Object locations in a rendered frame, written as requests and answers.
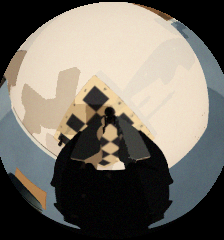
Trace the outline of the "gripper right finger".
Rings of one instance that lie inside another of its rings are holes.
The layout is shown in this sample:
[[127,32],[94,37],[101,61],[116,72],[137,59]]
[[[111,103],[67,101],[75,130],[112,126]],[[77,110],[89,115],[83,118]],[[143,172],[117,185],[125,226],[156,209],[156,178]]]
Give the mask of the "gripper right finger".
[[155,170],[165,177],[168,185],[172,184],[168,163],[161,149],[141,130],[117,115],[113,115],[113,118],[120,138],[118,156],[124,167],[130,162],[135,162],[136,168]]

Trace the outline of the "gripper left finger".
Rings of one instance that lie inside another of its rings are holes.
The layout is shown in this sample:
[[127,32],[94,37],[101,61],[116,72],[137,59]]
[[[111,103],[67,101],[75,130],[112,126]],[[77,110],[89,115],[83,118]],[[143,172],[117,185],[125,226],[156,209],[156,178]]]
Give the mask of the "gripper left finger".
[[95,169],[102,161],[100,138],[106,116],[103,115],[82,131],[79,131],[60,151],[54,166],[51,186],[55,187],[58,179],[71,170],[84,169],[86,163],[92,163]]

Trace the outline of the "black and cream chessboard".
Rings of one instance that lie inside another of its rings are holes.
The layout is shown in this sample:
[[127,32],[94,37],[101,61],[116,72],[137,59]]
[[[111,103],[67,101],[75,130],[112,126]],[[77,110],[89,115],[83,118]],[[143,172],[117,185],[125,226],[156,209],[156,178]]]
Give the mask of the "black and cream chessboard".
[[[96,119],[104,114],[107,107],[115,109],[115,115],[118,115],[130,125],[138,130],[143,131],[151,140],[155,137],[136,116],[136,114],[96,75],[94,75],[83,89],[76,96],[54,135],[57,142],[61,141],[61,136],[66,138],[63,142],[65,146],[77,134],[77,132],[85,129]],[[102,161],[98,166],[106,168],[119,162],[117,127],[114,122],[105,127],[105,133],[100,138],[103,150]]]

